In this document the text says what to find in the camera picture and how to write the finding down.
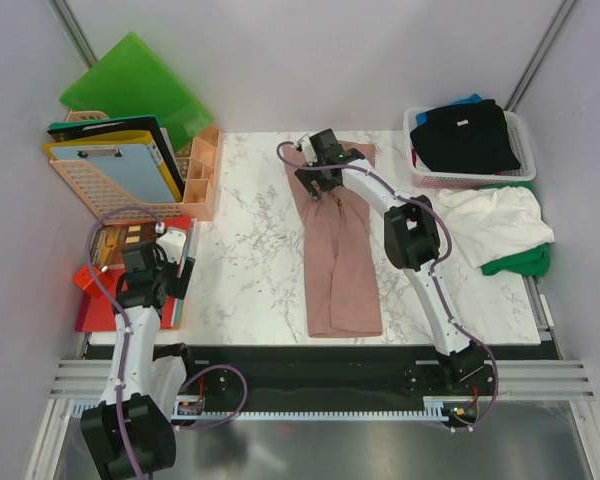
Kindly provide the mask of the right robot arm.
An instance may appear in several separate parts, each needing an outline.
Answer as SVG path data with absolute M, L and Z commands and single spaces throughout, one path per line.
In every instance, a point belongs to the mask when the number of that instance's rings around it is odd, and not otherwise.
M 314 200 L 345 188 L 383 219 L 384 250 L 415 289 L 425 312 L 439 362 L 438 381 L 447 392 L 463 392 L 479 378 L 495 393 L 497 364 L 489 347 L 463 326 L 437 266 L 452 252 L 451 234 L 428 197 L 409 196 L 392 186 L 357 148 L 345 148 L 326 129 L 291 144 L 304 155 L 296 176 Z

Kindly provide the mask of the pink t shirt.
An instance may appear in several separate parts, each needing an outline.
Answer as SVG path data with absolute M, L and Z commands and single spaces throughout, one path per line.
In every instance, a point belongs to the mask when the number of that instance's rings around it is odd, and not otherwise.
M 369 205 L 336 187 L 314 200 L 296 177 L 304 155 L 282 148 L 290 190 L 304 227 L 307 330 L 312 338 L 376 337 L 380 295 L 370 245 Z

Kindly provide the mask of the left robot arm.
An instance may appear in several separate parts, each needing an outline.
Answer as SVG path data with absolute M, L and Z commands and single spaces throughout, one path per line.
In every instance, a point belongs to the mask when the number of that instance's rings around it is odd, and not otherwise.
M 171 412 L 177 393 L 199 382 L 184 345 L 157 349 L 164 306 L 186 295 L 194 266 L 187 243 L 162 237 L 122 251 L 111 294 L 116 343 L 108 380 L 80 429 L 103 479 L 147 478 L 175 463 Z

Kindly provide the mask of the white t shirt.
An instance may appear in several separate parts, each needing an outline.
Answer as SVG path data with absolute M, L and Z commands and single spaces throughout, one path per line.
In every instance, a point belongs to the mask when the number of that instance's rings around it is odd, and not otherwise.
M 474 268 L 555 241 L 538 200 L 524 186 L 444 189 L 436 204 L 442 208 L 453 244 Z

